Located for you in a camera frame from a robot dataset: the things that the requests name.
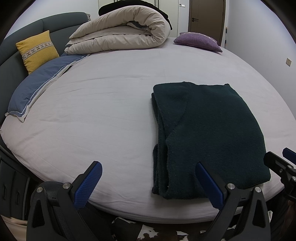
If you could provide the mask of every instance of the light switch panel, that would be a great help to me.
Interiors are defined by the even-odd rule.
[[[286,64],[291,66],[292,61],[287,58]]]

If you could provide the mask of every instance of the bed sheet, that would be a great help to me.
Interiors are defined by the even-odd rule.
[[[152,194],[157,123],[151,93],[159,83],[229,83],[256,117],[266,150],[296,150],[296,121],[277,91],[235,54],[173,44],[88,56],[37,99],[24,123],[6,117],[1,136],[16,158],[44,181],[72,182],[93,160],[103,175],[90,201],[109,213],[153,223],[193,223],[218,213],[208,199]],[[271,173],[265,198],[283,185]]]

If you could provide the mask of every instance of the beige comforter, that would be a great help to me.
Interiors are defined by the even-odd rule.
[[[147,49],[161,45],[170,25],[152,8],[127,6],[82,24],[70,37],[65,52],[90,54],[106,50]]]

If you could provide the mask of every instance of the black fabric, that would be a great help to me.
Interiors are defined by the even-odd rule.
[[[150,7],[152,9],[158,11],[165,18],[165,20],[167,20],[167,22],[169,23],[170,29],[171,30],[173,29],[172,25],[170,24],[170,21],[168,19],[168,15],[165,12],[163,12],[159,8],[155,7],[153,4],[151,4],[149,2],[142,1],[142,0],[120,0],[120,1],[117,1],[114,3],[109,3],[107,5],[102,6],[99,9],[99,16],[102,16],[106,13],[114,11],[118,8],[122,8],[122,7],[126,7],[126,6],[133,6],[133,5],[146,6],[146,7]]]
[[[260,127],[243,99],[225,85],[154,86],[158,144],[152,192],[166,199],[204,197],[194,170],[205,162],[226,183],[245,189],[270,180]]]

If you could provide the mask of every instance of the yellow throw pillow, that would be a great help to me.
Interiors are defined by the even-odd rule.
[[[59,57],[49,37],[49,30],[29,37],[15,45],[22,55],[22,59],[29,74],[42,64]]]

